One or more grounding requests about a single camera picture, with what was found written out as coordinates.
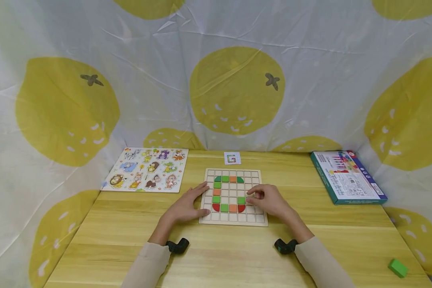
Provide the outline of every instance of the right hand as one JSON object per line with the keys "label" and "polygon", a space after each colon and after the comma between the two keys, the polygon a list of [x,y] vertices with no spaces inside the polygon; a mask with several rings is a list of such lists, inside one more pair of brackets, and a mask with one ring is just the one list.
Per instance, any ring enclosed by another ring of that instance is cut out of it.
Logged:
{"label": "right hand", "polygon": [[256,185],[246,193],[253,194],[253,198],[247,197],[246,202],[259,206],[270,215],[285,220],[292,213],[295,214],[295,210],[283,199],[275,185]]}

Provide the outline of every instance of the pattern board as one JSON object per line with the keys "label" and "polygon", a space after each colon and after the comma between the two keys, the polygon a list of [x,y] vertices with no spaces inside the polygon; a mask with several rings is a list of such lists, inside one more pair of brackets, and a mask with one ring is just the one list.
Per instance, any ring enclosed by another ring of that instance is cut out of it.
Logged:
{"label": "pattern board", "polygon": [[261,171],[207,168],[205,180],[210,189],[202,195],[201,209],[211,213],[201,224],[267,226],[267,213],[246,202],[246,192],[261,184]]}
{"label": "pattern board", "polygon": [[188,149],[125,148],[101,191],[179,193]]}

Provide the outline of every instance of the wooden grid board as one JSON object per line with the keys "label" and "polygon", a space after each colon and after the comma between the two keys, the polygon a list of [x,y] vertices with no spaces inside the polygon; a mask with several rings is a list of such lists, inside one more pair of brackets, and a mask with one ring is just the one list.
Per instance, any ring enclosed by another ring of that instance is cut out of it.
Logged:
{"label": "wooden grid board", "polygon": [[202,195],[201,209],[211,213],[201,224],[268,226],[267,213],[246,203],[246,192],[261,184],[260,170],[207,168],[205,181],[210,189]]}

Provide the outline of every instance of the yellow lemon print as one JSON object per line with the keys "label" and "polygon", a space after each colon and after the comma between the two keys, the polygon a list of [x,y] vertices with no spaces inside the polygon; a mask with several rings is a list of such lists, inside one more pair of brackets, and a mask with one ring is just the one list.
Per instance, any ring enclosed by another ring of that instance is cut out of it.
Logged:
{"label": "yellow lemon print", "polygon": [[432,0],[373,0],[376,12],[387,19],[413,20],[432,15]]}
{"label": "yellow lemon print", "polygon": [[144,147],[187,148],[204,150],[198,137],[190,131],[180,131],[172,128],[161,128],[152,131],[144,139]]}
{"label": "yellow lemon print", "polygon": [[186,2],[185,0],[114,0],[128,13],[145,20],[164,18],[173,14]]}
{"label": "yellow lemon print", "polygon": [[379,96],[364,131],[386,165],[411,171],[432,164],[432,58],[420,61]]}
{"label": "yellow lemon print", "polygon": [[424,270],[432,275],[432,224],[410,210],[384,207]]}
{"label": "yellow lemon print", "polygon": [[291,139],[274,148],[272,152],[312,152],[335,150],[342,150],[341,145],[327,137],[305,136]]}
{"label": "yellow lemon print", "polygon": [[98,190],[82,191],[57,203],[43,216],[29,263],[33,288],[41,288],[46,283],[98,194]]}
{"label": "yellow lemon print", "polygon": [[258,49],[228,47],[207,55],[190,78],[195,117],[208,129],[249,134],[269,124],[280,108],[285,78]]}
{"label": "yellow lemon print", "polygon": [[120,117],[115,93],[98,70],[67,58],[33,58],[16,98],[16,120],[37,151],[83,166],[108,142]]}

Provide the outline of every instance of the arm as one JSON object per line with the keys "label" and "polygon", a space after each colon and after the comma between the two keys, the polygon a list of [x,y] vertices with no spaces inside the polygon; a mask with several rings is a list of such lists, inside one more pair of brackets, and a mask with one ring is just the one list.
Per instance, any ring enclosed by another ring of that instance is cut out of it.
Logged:
{"label": "arm", "polygon": [[177,222],[185,222],[210,214],[208,209],[194,209],[194,200],[208,190],[206,182],[190,188],[161,216],[158,224],[131,265],[121,288],[155,288],[170,260],[165,246]]}
{"label": "arm", "polygon": [[247,192],[247,202],[261,207],[285,223],[297,240],[295,253],[317,288],[355,287],[341,265],[304,224],[299,214],[283,199],[274,185],[257,185]]}

